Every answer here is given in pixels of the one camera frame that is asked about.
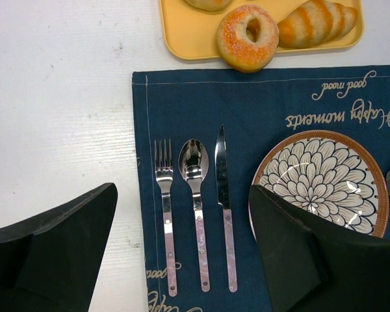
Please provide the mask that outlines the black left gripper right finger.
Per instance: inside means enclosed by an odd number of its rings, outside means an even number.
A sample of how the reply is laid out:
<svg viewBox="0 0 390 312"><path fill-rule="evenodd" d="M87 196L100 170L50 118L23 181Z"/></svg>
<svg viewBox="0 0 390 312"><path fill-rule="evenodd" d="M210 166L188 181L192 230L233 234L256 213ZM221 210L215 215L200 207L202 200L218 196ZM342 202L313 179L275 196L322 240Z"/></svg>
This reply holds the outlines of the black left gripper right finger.
<svg viewBox="0 0 390 312"><path fill-rule="evenodd" d="M390 311L390 240L254 185L250 215L274 311Z"/></svg>

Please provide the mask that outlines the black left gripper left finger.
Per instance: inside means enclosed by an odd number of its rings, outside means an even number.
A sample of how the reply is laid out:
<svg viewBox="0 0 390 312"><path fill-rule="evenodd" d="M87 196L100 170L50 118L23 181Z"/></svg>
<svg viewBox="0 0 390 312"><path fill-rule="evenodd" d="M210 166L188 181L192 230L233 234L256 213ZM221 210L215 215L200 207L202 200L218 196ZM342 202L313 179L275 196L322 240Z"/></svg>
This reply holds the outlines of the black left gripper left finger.
<svg viewBox="0 0 390 312"><path fill-rule="evenodd" d="M0 228L0 311L88 311L117 200L104 183Z"/></svg>

